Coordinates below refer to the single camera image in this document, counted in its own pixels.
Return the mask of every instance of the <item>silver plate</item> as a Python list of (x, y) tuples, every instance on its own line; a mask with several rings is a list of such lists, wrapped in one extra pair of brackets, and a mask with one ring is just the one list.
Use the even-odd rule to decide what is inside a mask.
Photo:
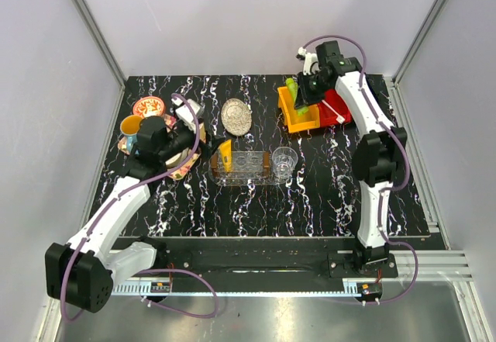
[(239, 99), (230, 99), (222, 107), (221, 120), (232, 135), (243, 136), (251, 128), (250, 107)]

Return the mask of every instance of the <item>clear plastic tray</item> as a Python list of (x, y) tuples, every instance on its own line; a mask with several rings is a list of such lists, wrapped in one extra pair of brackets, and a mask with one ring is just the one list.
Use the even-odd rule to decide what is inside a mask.
[(232, 168), (227, 172), (221, 161), (220, 151), (212, 156), (208, 170), (210, 178), (221, 186), (279, 185), (286, 182), (271, 170), (270, 154), (259, 151), (233, 151)]

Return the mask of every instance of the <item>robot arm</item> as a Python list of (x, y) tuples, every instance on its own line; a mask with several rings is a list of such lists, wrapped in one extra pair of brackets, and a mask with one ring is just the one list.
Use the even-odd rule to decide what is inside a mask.
[[(138, 184), (163, 174), (172, 158), (177, 162), (179, 157), (178, 162), (182, 162), (189, 153), (183, 151), (193, 147), (197, 128), (191, 113), (199, 117), (202, 108), (190, 99), (188, 104), (191, 111), (185, 105), (176, 108), (177, 122), (171, 130), (158, 116), (147, 117), (141, 122), (124, 172), (117, 179), (110, 196), (65, 245), (54, 243), (46, 251), (46, 290), (50, 297), (60, 299), (64, 274), (70, 271), (66, 302), (96, 313), (107, 303), (115, 286), (142, 270), (167, 265), (166, 245), (148, 237), (138, 239), (118, 254), (110, 254), (110, 250), (159, 182)], [(210, 140), (206, 134), (205, 142), (199, 143), (202, 158), (208, 160), (222, 141)], [(70, 258), (76, 253), (74, 265), (67, 270)]]
[[(360, 181), (361, 191), (361, 221), (353, 251), (355, 265), (361, 269), (369, 264), (386, 261), (389, 248), (379, 227), (387, 226), (388, 210), (382, 209), (381, 216), (378, 216), (379, 194), (387, 189), (382, 195), (384, 206), (388, 206), (388, 189), (392, 187), (403, 159), (398, 146), (382, 125), (395, 134), (403, 147), (407, 140), (405, 129), (394, 127), (377, 104), (365, 80), (362, 93), (359, 84), (360, 63), (355, 57), (345, 58), (336, 41), (317, 46), (316, 54), (300, 48), (297, 58), (305, 62), (303, 72), (298, 75), (298, 95), (294, 107), (297, 109), (321, 102), (327, 90), (335, 89), (348, 106), (361, 135), (352, 157), (353, 174)], [(314, 70), (317, 73), (312, 73), (310, 67), (316, 61), (319, 67)]]

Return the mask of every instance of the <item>clear glass cup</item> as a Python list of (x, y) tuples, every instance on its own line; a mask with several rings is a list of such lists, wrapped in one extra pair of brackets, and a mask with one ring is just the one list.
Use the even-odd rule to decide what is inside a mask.
[(272, 172), (277, 178), (289, 178), (298, 163), (298, 154), (290, 147), (278, 147), (272, 153)]

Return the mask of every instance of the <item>gray floor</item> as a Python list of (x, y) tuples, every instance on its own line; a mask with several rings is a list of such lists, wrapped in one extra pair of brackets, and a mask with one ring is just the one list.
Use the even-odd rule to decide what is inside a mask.
[[(389, 297), (398, 284), (384, 285)], [(208, 313), (212, 300), (168, 299), (167, 304)], [(137, 299), (112, 297), (98, 314), (63, 326), (59, 342), (157, 341), (466, 341), (469, 340), (453, 288), (419, 283), (401, 301), (384, 306), (337, 304), (327, 299), (221, 299), (221, 315), (197, 320)]]

